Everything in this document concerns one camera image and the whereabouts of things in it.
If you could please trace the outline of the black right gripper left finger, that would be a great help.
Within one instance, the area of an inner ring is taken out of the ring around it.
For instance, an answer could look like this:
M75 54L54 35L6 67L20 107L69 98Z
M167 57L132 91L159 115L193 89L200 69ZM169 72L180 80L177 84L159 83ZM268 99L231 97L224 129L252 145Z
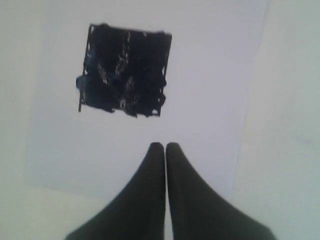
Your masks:
M136 173L97 215L68 240L163 240L165 238L165 153L150 144Z

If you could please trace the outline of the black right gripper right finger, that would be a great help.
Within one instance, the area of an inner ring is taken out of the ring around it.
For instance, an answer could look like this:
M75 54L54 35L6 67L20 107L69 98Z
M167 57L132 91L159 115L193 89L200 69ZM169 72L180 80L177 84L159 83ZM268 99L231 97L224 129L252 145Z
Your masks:
M265 225L217 194L197 173L181 146L166 146L168 199L175 240L274 240Z

